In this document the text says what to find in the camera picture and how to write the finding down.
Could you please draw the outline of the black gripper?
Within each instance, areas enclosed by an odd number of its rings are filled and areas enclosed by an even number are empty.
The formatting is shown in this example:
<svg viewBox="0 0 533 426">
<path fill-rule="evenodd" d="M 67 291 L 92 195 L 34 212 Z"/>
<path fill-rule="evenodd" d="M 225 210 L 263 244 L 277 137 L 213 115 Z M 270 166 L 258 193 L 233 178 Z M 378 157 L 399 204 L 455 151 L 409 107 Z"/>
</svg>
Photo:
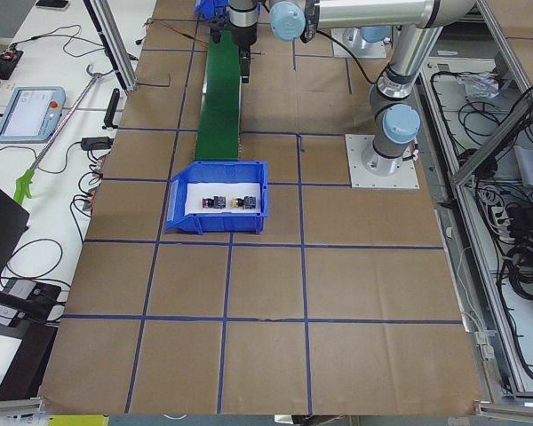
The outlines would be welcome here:
<svg viewBox="0 0 533 426">
<path fill-rule="evenodd" d="M 250 47 L 255 43 L 255 25 L 248 27 L 232 27 L 233 43 L 241 49 L 241 83 L 250 80 L 251 51 Z"/>
</svg>

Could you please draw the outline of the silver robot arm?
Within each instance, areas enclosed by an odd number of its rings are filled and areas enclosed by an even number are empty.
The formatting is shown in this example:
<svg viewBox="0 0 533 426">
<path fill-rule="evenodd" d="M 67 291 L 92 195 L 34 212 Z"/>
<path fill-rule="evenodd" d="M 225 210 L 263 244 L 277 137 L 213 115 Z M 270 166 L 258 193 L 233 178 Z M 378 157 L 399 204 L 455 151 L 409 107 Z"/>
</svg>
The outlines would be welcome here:
<svg viewBox="0 0 533 426">
<path fill-rule="evenodd" d="M 327 28 L 401 27 L 393 55 L 370 90 L 377 131 L 362 152 L 362 164 L 381 177 L 401 167 L 405 149 L 418 134 L 420 117 L 408 99 L 442 28 L 473 5 L 453 0 L 266 2 L 272 32 L 284 42 L 307 43 Z"/>
</svg>

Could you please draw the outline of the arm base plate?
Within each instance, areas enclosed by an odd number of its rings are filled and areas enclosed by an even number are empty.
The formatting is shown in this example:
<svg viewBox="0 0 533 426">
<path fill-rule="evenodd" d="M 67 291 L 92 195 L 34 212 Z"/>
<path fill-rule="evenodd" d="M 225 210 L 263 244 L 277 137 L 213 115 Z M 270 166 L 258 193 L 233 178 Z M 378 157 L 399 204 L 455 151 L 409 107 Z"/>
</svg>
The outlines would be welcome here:
<svg viewBox="0 0 533 426">
<path fill-rule="evenodd" d="M 417 190 L 418 176 L 413 160 L 404 161 L 381 157 L 374 150 L 373 135 L 346 134 L 346 153 L 350 182 L 353 189 Z"/>
<path fill-rule="evenodd" d="M 390 36 L 390 27 L 333 28 L 331 36 L 347 47 L 358 59 L 384 59 L 384 40 Z"/>
</svg>

